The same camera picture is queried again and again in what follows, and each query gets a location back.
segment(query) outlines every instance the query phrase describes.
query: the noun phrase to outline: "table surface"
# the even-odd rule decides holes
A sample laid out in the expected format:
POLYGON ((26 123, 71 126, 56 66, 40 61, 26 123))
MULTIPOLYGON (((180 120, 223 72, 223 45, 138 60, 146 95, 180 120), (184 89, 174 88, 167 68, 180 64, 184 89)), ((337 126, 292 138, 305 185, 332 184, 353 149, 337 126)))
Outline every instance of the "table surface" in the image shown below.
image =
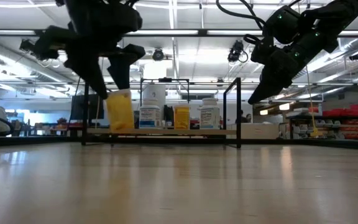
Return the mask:
POLYGON ((358 150, 0 147, 0 224, 358 223, 358 150))

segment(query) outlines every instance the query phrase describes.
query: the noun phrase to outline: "black metal frame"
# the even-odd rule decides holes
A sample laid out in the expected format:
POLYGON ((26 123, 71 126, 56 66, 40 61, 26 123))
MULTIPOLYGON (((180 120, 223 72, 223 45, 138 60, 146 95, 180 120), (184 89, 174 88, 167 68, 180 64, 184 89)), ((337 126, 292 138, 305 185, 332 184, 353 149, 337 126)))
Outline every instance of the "black metal frame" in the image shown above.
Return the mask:
POLYGON ((223 93, 223 129, 227 129, 227 94, 236 86, 237 113, 236 113, 236 147, 241 148, 241 78, 236 78, 223 93))
MULTIPOLYGON (((142 105, 142 84, 144 81, 155 81, 158 79, 144 79, 142 78, 140 80, 140 105, 142 105)), ((188 86, 188 103, 190 102, 190 81, 189 79, 172 79, 172 81, 176 81, 176 82, 180 82, 180 81, 184 81, 187 82, 187 86, 188 86)), ((236 139, 235 139, 235 145, 237 149, 241 148, 241 144, 242 144, 242 140, 241 140, 241 79, 240 78, 236 78, 231 84, 230 86, 226 89, 226 91, 223 93, 223 129, 226 130, 227 129, 227 94, 233 89, 233 87, 236 86, 236 93, 237 93, 237 113, 236 113, 236 117, 237 117, 237 123, 236 123, 236 139)), ((85 83, 85 92, 84 92, 84 107, 83 107, 83 123, 82 123, 82 137, 81 137, 81 144, 83 146, 86 145, 87 140, 90 140, 90 138, 88 137, 88 98, 89 98, 89 84, 85 83)), ((93 137, 93 140, 95 141, 96 139, 99 139, 100 142, 114 142, 114 141, 122 141, 119 139, 114 139, 114 138, 110 138, 110 139, 106 139, 106 138, 97 138, 97 137, 93 137)), ((130 142, 132 143, 145 143, 148 142, 149 140, 146 138, 131 138, 130 142)), ((180 143, 205 143, 205 144, 216 144, 216 143, 220 143, 220 144, 227 144, 227 143, 233 143, 233 139, 226 139, 226 135, 224 135, 223 139, 191 139, 191 138, 185 138, 185 139, 180 139, 180 143)))
MULTIPOLYGON (((142 34, 142 33, 129 33, 124 34, 124 37, 243 37, 244 34, 247 32, 254 33, 255 31, 260 32, 258 29, 142 29, 140 31, 155 31, 155 32, 149 32, 148 34, 142 34), (161 32, 159 34, 159 31, 176 31, 176 30, 186 30, 191 31, 188 34, 166 34, 164 32, 161 32), (220 33, 212 34, 209 31, 220 31, 220 33), (233 33, 224 33, 224 31, 234 31, 233 33)), ((39 35, 45 32, 45 29, 0 29, 0 37, 38 37, 39 35), (29 33, 20 33, 20 31, 33 31, 29 33)), ((263 37, 262 32, 259 34, 255 34, 257 37, 263 37)), ((349 37, 349 38, 358 38, 358 34, 339 34, 339 37, 349 37)))

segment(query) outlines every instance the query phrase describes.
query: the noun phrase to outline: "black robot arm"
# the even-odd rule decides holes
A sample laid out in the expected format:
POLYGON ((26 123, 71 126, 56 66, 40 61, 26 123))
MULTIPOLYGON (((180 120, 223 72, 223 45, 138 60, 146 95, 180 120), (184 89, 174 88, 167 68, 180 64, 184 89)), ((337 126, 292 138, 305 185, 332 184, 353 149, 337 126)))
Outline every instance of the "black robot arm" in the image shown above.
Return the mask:
POLYGON ((331 53, 337 46, 337 36, 358 16, 358 0, 334 0, 318 9, 299 14, 290 6, 275 11, 266 21, 262 40, 245 35, 244 40, 255 44, 251 60, 264 64, 260 84, 248 103, 254 104, 279 94, 321 50, 331 53), (282 44, 273 44, 276 38, 282 44))
POLYGON ((102 98, 107 98, 106 85, 99 67, 99 57, 111 62, 108 72, 119 89, 129 88, 129 67, 145 55, 141 46, 117 43, 128 32, 142 27, 140 14, 133 9, 138 0, 121 3, 118 0, 56 0, 65 6, 70 16, 69 29, 50 26, 39 33, 34 45, 26 43, 22 50, 39 60, 58 58, 58 50, 67 53, 64 65, 72 69, 102 98))

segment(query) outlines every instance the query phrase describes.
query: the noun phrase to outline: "wooden board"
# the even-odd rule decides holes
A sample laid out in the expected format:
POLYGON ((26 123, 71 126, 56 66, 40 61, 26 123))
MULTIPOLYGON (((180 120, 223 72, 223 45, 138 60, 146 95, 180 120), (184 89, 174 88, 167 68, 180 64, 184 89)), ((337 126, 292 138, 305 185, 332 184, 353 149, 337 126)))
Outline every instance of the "wooden board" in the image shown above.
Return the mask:
POLYGON ((236 130, 174 130, 174 129, 122 129, 110 132, 110 129, 88 128, 89 134, 182 134, 182 135, 227 135, 236 134, 236 130))

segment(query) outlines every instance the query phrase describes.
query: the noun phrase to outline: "shelf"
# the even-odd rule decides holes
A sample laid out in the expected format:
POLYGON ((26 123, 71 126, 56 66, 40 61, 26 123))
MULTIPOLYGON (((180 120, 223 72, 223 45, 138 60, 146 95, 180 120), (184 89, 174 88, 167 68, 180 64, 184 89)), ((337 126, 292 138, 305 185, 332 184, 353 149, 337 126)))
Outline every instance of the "shelf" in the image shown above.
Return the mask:
MULTIPOLYGON (((296 115, 289 116, 287 119, 311 119, 309 115, 296 115)), ((335 120, 344 120, 344 119, 358 119, 358 116, 314 116, 314 119, 335 119, 335 120)))
POLYGON ((122 129, 110 132, 106 128, 88 128, 89 134, 171 134, 171 135, 228 135, 236 134, 236 130, 213 130, 213 129, 196 129, 196 130, 175 130, 175 129, 122 129))

